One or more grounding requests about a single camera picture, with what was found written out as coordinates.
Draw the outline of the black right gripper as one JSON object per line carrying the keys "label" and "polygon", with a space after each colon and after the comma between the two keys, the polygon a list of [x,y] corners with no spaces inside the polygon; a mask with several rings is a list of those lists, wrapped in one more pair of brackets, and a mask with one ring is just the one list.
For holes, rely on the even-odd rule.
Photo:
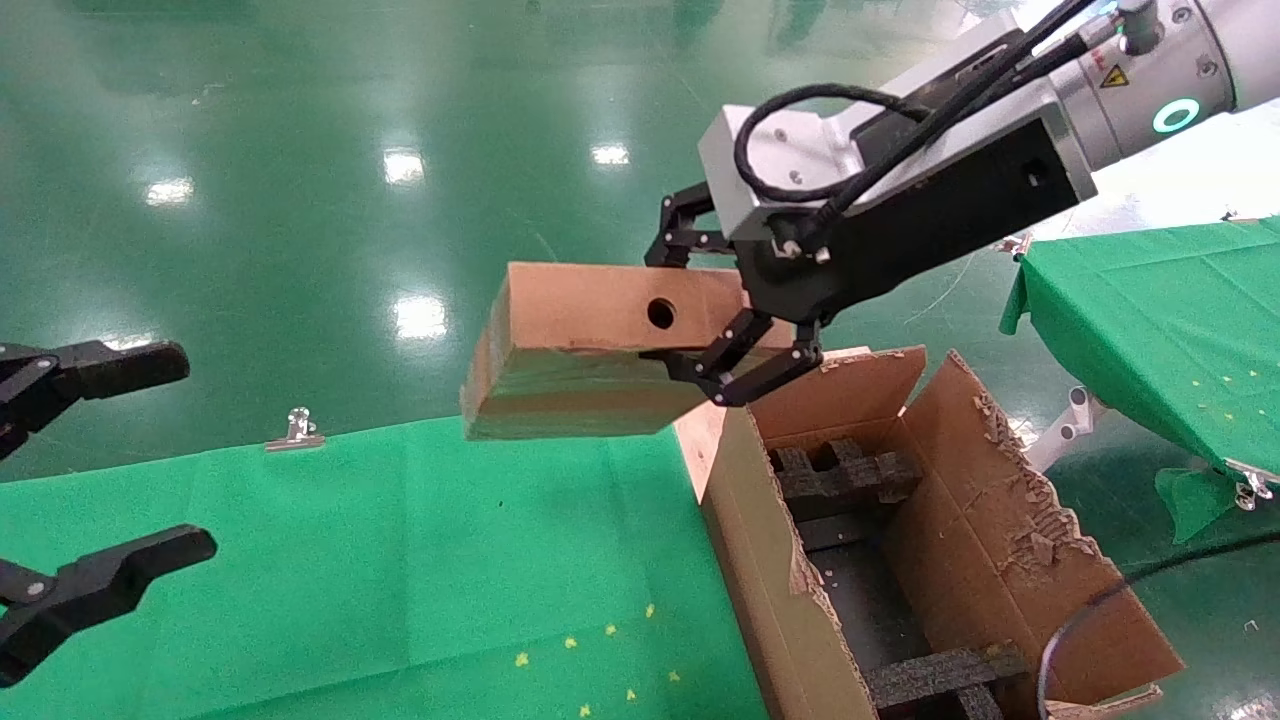
{"label": "black right gripper", "polygon": [[[735,142],[769,184],[812,191],[840,184],[886,160],[916,123],[892,111],[780,111]],[[820,324],[801,323],[785,351],[749,372],[733,369],[774,325],[828,322],[934,266],[1023,231],[1094,192],[1085,145],[1062,111],[980,111],[897,164],[832,222],[820,200],[767,199],[735,181],[735,247],[709,222],[708,183],[660,200],[645,266],[732,269],[750,305],[699,355],[641,352],[672,380],[696,386],[719,407],[745,407],[817,369]]]}

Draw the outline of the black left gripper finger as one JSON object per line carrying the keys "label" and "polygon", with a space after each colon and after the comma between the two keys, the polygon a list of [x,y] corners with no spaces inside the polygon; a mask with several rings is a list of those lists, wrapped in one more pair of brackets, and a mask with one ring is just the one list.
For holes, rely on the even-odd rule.
{"label": "black left gripper finger", "polygon": [[104,342],[1,348],[1,459],[82,400],[110,398],[189,377],[177,342],[115,350]]}
{"label": "black left gripper finger", "polygon": [[137,610],[147,588],[218,552],[209,530],[173,527],[87,553],[46,575],[1,561],[1,687],[22,683],[74,634]]}

